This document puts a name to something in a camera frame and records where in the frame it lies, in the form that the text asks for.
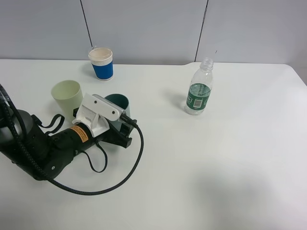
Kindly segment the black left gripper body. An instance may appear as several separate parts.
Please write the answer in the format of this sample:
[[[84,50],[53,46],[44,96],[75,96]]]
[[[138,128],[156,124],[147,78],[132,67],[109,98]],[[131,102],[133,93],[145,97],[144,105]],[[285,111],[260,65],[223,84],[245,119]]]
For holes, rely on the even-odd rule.
[[[79,150],[87,150],[99,141],[111,138],[111,129],[107,132],[93,137],[89,128],[84,124],[76,124],[64,130],[64,152],[74,153]]]

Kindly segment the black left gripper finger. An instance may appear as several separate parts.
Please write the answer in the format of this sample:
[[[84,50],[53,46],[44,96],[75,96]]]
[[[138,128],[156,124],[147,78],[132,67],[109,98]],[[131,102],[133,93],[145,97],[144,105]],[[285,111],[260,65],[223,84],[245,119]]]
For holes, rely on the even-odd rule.
[[[75,109],[73,110],[73,114],[72,114],[72,123],[73,123],[73,124],[75,123],[75,119],[76,119],[78,110],[79,110],[79,108],[75,108]]]
[[[130,134],[134,127],[124,121],[109,121],[109,143],[128,148],[132,143]]]

